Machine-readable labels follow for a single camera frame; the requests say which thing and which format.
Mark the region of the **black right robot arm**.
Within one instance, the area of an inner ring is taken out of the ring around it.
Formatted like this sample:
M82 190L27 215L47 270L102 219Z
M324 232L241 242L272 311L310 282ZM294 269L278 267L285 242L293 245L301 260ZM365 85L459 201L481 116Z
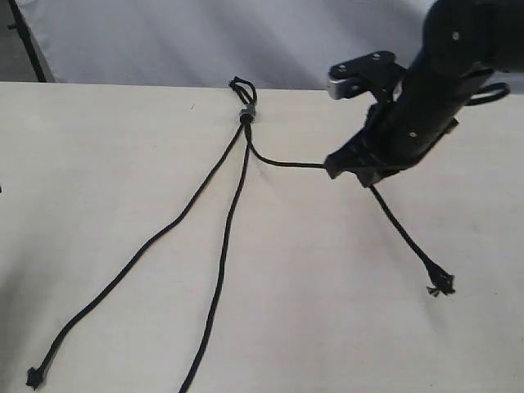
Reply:
M465 106L496 102L510 93L494 73L523 72L521 1L436 1L422 27L412 64L377 51L332 66L327 91L334 100L371 93L363 128L328 155L331 178L355 174L363 187L417 165L459 124Z

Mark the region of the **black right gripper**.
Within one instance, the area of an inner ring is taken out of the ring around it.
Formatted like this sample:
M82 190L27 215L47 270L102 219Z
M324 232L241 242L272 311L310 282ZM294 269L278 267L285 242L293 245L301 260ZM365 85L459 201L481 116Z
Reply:
M492 74L480 69L449 77L431 67L410 68L398 99L377 108L357 135L326 157L328 176L335 179L349 172L370 188L393 172L415 166L458 125L455 116Z

